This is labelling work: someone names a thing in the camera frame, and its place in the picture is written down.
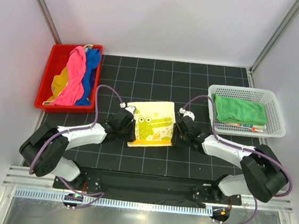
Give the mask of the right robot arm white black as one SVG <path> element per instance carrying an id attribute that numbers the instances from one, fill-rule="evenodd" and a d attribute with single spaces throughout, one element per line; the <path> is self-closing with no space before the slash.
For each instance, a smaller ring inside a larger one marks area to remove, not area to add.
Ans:
<path id="1" fill-rule="evenodd" d="M 223 203 L 234 195 L 251 194 L 266 203 L 284 197 L 292 190 L 292 181 L 267 145 L 245 146 L 215 133 L 200 131 L 190 116 L 180 117 L 173 126 L 173 146 L 188 146 L 201 154 L 218 157 L 241 169 L 239 175 L 223 175 L 207 190 L 210 198 Z"/>

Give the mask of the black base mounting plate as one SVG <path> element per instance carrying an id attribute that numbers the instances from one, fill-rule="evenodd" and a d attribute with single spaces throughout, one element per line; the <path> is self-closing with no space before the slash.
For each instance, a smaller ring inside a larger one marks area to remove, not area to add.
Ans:
<path id="1" fill-rule="evenodd" d="M 240 206 L 242 200 L 236 194 L 222 197 L 217 186 L 211 180 L 198 180 L 182 177 L 167 177 L 141 173 L 81 168 L 81 174 L 67 184 L 88 193 L 103 192 L 104 198 L 113 200 L 173 205 L 185 207 L 203 207 L 215 203 L 218 206 Z"/>

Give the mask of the blue towel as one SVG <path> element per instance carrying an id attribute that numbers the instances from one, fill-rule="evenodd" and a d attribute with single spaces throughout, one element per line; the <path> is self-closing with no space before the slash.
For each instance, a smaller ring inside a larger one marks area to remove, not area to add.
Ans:
<path id="1" fill-rule="evenodd" d="M 89 48 L 86 50 L 86 70 L 83 79 L 81 81 L 84 89 L 84 93 L 81 96 L 81 98 L 75 102 L 76 106 L 91 106 L 89 95 L 90 95 L 90 91 L 94 87 L 94 82 L 95 82 L 95 78 L 94 78 L 93 83 L 91 83 L 91 76 L 92 76 L 92 71 L 96 72 L 99 62 L 101 61 L 100 51 L 101 51 L 100 49 L 96 49 L 96 48 L 95 49 Z"/>

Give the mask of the pink towel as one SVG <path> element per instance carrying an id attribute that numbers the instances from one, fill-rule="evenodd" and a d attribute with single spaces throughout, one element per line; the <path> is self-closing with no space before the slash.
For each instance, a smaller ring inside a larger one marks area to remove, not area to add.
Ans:
<path id="1" fill-rule="evenodd" d="M 86 72 L 86 53 L 82 46 L 75 47 L 66 64 L 68 83 L 51 105 L 73 106 L 84 94 L 82 79 Z"/>

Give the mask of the red plastic bin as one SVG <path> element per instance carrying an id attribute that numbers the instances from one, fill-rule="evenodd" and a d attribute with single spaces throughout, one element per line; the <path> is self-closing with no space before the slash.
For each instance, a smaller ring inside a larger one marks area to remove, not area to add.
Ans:
<path id="1" fill-rule="evenodd" d="M 58 105 L 43 105 L 43 102 L 51 97 L 51 83 L 54 76 L 60 74 L 62 69 L 66 66 L 70 52 L 77 47 L 76 44 L 56 44 L 52 47 L 49 59 L 46 63 L 44 73 L 39 85 L 37 96 L 35 98 L 34 106 L 47 113 L 92 113 L 95 106 L 95 92 L 99 82 L 99 73 L 101 71 L 102 60 L 99 61 L 97 68 L 92 72 L 95 74 L 95 82 L 91 88 L 88 99 L 90 105 L 88 106 L 58 106 Z"/>

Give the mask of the left aluminium frame post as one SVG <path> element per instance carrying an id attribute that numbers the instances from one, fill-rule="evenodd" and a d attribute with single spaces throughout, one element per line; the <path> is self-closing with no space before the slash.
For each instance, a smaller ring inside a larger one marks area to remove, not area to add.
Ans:
<path id="1" fill-rule="evenodd" d="M 42 13 L 43 18 L 45 20 L 45 23 L 46 23 L 46 25 L 47 25 L 47 27 L 50 31 L 50 34 L 53 37 L 53 40 L 54 40 L 55 44 L 61 44 L 62 41 L 60 39 L 59 33 L 58 33 L 57 28 L 54 24 L 54 21 L 52 19 L 52 16 L 50 14 L 50 11 L 48 9 L 46 1 L 45 0 L 36 0 L 36 2 L 39 6 L 39 9 L 41 10 L 41 13 Z"/>

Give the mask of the rabbit print towel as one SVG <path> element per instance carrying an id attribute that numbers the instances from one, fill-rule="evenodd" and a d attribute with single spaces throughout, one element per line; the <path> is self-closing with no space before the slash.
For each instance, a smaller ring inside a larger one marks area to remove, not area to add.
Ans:
<path id="1" fill-rule="evenodd" d="M 251 125 L 251 124 L 245 124 L 245 123 L 230 123 L 230 122 L 225 122 L 226 125 L 230 126 L 235 126 L 239 128 L 244 128 L 247 130 L 250 130 L 251 132 L 260 132 L 263 133 L 263 131 L 266 128 L 266 125 L 261 126 L 261 125 Z"/>

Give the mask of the orange mustard towel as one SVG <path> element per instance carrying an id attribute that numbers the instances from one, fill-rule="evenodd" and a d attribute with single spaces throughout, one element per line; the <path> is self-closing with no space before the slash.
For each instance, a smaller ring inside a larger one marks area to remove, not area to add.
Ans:
<path id="1" fill-rule="evenodd" d="M 56 97 L 60 94 L 60 92 L 67 85 L 67 83 L 68 83 L 68 72 L 67 72 L 67 68 L 65 65 L 65 67 L 62 69 L 61 73 L 54 76 L 54 78 L 52 80 L 52 84 L 51 84 L 52 95 L 50 98 L 48 98 L 46 101 L 43 102 L 43 105 L 50 106 L 52 101 L 54 99 L 56 99 Z"/>

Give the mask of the right aluminium frame post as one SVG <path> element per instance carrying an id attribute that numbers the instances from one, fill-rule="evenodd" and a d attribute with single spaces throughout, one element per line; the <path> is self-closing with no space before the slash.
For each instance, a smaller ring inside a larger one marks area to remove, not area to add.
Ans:
<path id="1" fill-rule="evenodd" d="M 257 56 L 254 63 L 250 67 L 249 71 L 251 74 L 258 69 L 262 61 L 266 58 L 269 54 L 270 50 L 275 46 L 277 41 L 281 38 L 284 32 L 287 30 L 289 25 L 295 19 L 295 17 L 299 14 L 299 0 L 295 0 L 293 5 L 290 7 L 288 12 L 286 12 L 285 16 L 283 17 L 282 21 L 276 28 L 276 30 L 271 35 L 270 39 L 267 41 L 266 45 L 261 50 L 261 53 Z"/>

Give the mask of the black grid mat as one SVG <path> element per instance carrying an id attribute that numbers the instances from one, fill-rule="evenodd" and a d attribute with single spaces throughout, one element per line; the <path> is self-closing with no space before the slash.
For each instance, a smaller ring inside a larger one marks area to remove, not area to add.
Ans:
<path id="1" fill-rule="evenodd" d="M 211 85 L 253 86 L 246 68 L 106 55 L 99 77 L 98 110 L 94 113 L 42 113 L 40 123 L 77 126 L 117 113 L 119 101 L 171 101 L 187 106 L 203 131 L 211 128 L 205 95 Z M 82 167 L 192 179 L 215 180 L 241 169 L 189 147 L 128 147 L 122 140 L 84 145 L 65 152 Z"/>

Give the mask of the white perforated plastic basket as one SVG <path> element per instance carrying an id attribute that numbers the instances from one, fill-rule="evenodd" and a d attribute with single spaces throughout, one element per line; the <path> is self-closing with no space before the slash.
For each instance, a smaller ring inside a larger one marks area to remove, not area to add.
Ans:
<path id="1" fill-rule="evenodd" d="M 272 91 L 227 85 L 211 85 L 208 88 L 208 96 L 211 97 L 212 94 L 261 103 L 265 107 L 265 113 L 268 119 L 263 133 L 251 132 L 244 128 L 230 126 L 216 121 L 214 125 L 218 134 L 255 138 L 282 138 L 285 136 L 286 128 L 283 114 L 277 97 Z"/>

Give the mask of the green towel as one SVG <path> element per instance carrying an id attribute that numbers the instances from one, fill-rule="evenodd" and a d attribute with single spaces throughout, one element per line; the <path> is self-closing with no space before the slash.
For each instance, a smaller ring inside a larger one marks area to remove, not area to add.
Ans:
<path id="1" fill-rule="evenodd" d="M 265 107 L 261 103 L 212 94 L 216 120 L 226 123 L 243 123 L 264 126 L 267 124 Z"/>

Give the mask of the yellow towel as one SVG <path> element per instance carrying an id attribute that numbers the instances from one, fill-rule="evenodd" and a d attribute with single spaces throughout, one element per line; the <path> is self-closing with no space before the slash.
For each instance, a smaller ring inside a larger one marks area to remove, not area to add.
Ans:
<path id="1" fill-rule="evenodd" d="M 129 102 L 136 108 L 135 140 L 128 147 L 171 146 L 175 118 L 173 102 Z"/>

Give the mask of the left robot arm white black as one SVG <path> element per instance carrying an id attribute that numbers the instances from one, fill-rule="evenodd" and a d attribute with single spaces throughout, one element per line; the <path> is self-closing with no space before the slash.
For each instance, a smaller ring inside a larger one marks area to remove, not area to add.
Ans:
<path id="1" fill-rule="evenodd" d="M 135 140 L 134 106 L 120 109 L 101 123 L 74 127 L 43 124 L 19 148 L 30 165 L 29 173 L 37 177 L 55 175 L 74 190 L 86 182 L 86 173 L 73 160 L 64 158 L 66 150 L 89 144 L 104 144 L 122 139 Z"/>

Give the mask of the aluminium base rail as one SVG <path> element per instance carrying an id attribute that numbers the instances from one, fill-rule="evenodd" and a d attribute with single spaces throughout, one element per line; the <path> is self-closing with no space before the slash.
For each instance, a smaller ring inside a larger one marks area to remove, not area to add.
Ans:
<path id="1" fill-rule="evenodd" d="M 36 177 L 29 174 L 29 167 L 14 166 L 12 165 L 4 178 L 3 186 L 23 187 L 23 188 L 38 188 L 50 189 L 53 186 L 55 177 L 48 174 L 43 177 Z M 274 197 L 268 203 L 257 201 L 259 210 L 277 211 L 293 213 L 292 204 L 289 198 Z"/>

